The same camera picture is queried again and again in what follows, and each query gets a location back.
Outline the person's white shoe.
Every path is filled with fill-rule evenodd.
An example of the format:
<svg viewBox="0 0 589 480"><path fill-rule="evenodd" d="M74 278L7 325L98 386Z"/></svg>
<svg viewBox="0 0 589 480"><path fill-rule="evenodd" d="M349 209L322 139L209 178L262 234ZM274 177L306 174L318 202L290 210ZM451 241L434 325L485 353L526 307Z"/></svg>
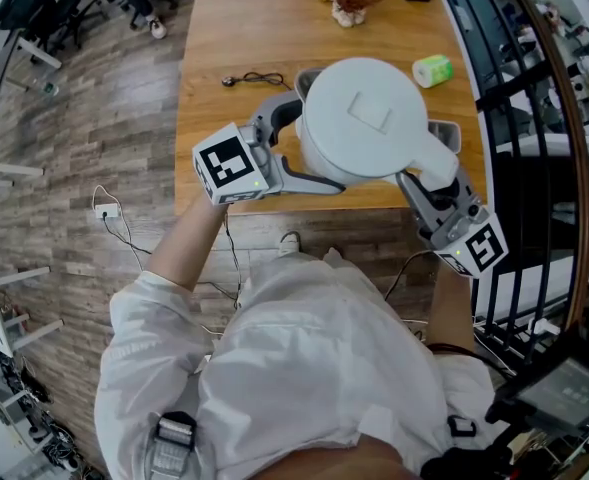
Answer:
<svg viewBox="0 0 589 480"><path fill-rule="evenodd" d="M301 251L301 237L297 231L288 231L282 236L278 245L279 257L284 257L290 254L298 254Z"/></svg>

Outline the white plastic container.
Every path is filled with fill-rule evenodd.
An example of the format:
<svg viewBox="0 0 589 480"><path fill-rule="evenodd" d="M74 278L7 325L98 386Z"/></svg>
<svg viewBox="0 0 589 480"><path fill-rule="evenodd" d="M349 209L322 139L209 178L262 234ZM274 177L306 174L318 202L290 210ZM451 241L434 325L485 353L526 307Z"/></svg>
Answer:
<svg viewBox="0 0 589 480"><path fill-rule="evenodd" d="M453 153L459 154L461 152L461 129L457 123L430 119L428 121L428 130Z"/></svg>

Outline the black office chair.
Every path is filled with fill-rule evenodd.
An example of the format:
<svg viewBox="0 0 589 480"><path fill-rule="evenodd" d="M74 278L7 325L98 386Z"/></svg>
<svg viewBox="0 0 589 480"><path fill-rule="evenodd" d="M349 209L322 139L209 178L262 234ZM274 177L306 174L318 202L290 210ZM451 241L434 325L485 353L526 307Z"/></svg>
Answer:
<svg viewBox="0 0 589 480"><path fill-rule="evenodd" d="M108 16L99 0L90 0L82 6L83 0L37 0L39 7L29 18L26 35L34 39L37 46L46 53L56 55L64 49L64 42L71 37L80 49L81 25L97 17L104 21Z"/></svg>

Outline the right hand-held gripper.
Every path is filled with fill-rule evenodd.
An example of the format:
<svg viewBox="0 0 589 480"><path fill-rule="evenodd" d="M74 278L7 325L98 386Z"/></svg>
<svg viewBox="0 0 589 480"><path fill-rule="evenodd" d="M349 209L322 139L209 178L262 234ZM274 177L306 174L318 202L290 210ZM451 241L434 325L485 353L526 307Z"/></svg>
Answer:
<svg viewBox="0 0 589 480"><path fill-rule="evenodd" d="M427 191L405 170L395 178L416 214L419 238L456 273L479 278L507 255L496 213L482 203L462 166L446 191Z"/></svg>

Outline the person's white shirt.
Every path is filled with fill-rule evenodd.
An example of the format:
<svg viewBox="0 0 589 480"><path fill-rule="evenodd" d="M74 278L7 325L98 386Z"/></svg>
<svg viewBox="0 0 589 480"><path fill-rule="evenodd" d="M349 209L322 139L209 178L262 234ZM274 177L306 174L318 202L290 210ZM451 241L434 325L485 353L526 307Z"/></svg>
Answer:
<svg viewBox="0 0 589 480"><path fill-rule="evenodd" d="M261 265L223 336L193 294L143 272L110 303L95 426L113 480L150 480L160 419L196 422L184 480L249 480L291 452L379 439L412 471L452 447L482 449L487 367L435 355L353 264L290 254Z"/></svg>

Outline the white electric kettle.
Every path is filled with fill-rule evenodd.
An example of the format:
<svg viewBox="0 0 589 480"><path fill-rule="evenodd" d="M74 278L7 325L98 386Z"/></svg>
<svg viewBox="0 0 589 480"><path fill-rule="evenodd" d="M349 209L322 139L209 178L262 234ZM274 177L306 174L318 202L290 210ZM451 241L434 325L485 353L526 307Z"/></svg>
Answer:
<svg viewBox="0 0 589 480"><path fill-rule="evenodd" d="M296 120L308 172L342 185L394 183L407 169L423 187L448 187L459 160L428 128L423 97L396 67L373 58L348 58L301 71Z"/></svg>

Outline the person's left forearm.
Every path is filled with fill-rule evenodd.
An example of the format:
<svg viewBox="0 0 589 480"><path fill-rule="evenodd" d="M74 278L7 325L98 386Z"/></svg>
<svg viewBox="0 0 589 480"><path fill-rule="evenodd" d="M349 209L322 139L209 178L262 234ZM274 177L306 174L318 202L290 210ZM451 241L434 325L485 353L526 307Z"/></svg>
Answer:
<svg viewBox="0 0 589 480"><path fill-rule="evenodd" d="M227 214L207 195L196 198L165 234L145 270L193 291Z"/></svg>

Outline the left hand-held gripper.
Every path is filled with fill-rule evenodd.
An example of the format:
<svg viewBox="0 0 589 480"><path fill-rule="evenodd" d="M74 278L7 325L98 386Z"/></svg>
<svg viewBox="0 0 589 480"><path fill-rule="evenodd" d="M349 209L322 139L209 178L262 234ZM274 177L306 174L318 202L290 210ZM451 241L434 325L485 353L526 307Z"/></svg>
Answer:
<svg viewBox="0 0 589 480"><path fill-rule="evenodd" d="M214 205L263 199L268 195L341 194L346 187L325 177L293 171L275 154L279 132L302 115L295 90L267 98L244 126L230 123L192 149L195 171Z"/></svg>

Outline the green paper roll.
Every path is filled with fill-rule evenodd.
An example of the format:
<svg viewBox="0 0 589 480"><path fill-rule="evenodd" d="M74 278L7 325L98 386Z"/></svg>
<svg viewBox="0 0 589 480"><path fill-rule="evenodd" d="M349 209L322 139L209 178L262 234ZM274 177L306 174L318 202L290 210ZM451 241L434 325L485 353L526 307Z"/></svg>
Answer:
<svg viewBox="0 0 589 480"><path fill-rule="evenodd" d="M415 61L412 65L412 74L420 87L428 89L451 80L453 66L445 55L431 55Z"/></svg>

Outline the black metal railing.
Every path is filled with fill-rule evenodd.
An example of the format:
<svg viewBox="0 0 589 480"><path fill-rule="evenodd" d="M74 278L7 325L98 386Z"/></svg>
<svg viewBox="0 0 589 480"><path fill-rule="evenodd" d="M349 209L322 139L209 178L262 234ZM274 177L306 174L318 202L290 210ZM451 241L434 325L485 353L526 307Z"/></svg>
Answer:
<svg viewBox="0 0 589 480"><path fill-rule="evenodd" d="M445 0L468 54L487 145L487 193L508 254L473 285L477 336L512 368L583 321L589 152L550 24L534 0Z"/></svg>

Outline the black chest-mounted device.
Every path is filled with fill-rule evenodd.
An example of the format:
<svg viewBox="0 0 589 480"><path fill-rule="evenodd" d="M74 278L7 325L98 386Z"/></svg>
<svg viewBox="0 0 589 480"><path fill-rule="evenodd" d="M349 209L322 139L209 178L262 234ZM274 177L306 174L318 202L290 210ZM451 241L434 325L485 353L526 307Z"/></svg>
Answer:
<svg viewBox="0 0 589 480"><path fill-rule="evenodd" d="M540 361L506 381L485 420L578 435L589 426L589 354Z"/></svg>

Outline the person's right forearm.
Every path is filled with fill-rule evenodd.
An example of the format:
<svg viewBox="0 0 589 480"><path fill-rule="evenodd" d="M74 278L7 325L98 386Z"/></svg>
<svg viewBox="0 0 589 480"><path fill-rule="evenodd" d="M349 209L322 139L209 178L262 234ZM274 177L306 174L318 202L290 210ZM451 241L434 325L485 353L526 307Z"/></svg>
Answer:
<svg viewBox="0 0 589 480"><path fill-rule="evenodd" d="M436 276L426 344L449 344L474 351L470 282L444 262Z"/></svg>

